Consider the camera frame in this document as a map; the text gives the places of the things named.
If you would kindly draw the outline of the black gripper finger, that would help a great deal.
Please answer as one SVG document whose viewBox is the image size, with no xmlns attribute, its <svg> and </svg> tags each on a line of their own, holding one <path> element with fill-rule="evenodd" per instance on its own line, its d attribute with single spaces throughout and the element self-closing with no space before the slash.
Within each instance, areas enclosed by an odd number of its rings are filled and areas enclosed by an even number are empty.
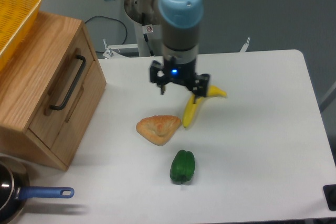
<svg viewBox="0 0 336 224">
<path fill-rule="evenodd" d="M 164 66 L 156 61 L 153 60 L 150 68 L 149 68 L 149 73 L 150 73 L 150 82 L 155 83 L 157 87 L 160 88 L 161 95 L 165 93 L 166 90 L 166 84 L 167 84 L 167 77 L 164 74 Z"/>
<path fill-rule="evenodd" d="M 207 97 L 210 77 L 209 74 L 203 73 L 196 74 L 192 78 L 192 93 L 194 94 L 193 103 L 196 103 L 200 98 Z"/>
</svg>

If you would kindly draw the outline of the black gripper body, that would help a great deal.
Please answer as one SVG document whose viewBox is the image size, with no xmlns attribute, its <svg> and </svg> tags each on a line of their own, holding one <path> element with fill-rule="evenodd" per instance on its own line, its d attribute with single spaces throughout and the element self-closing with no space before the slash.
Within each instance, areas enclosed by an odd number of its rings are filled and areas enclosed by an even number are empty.
<svg viewBox="0 0 336 224">
<path fill-rule="evenodd" d="M 174 83 L 186 87 L 188 90 L 194 90 L 196 83 L 196 59 L 188 63 L 177 63 L 177 58 L 172 57 L 169 60 L 163 58 L 163 76 L 161 90 L 165 90 L 168 83 Z"/>
</svg>

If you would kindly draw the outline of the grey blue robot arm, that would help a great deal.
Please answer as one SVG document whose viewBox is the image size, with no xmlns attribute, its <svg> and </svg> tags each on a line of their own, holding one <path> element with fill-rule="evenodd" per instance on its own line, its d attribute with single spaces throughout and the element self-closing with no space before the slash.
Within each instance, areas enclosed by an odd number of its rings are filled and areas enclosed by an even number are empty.
<svg viewBox="0 0 336 224">
<path fill-rule="evenodd" d="M 163 63 L 151 63 L 151 83 L 162 93 L 171 82 L 186 87 L 195 99 L 207 97 L 210 76 L 195 71 L 203 0 L 141 1 L 161 26 Z"/>
</svg>

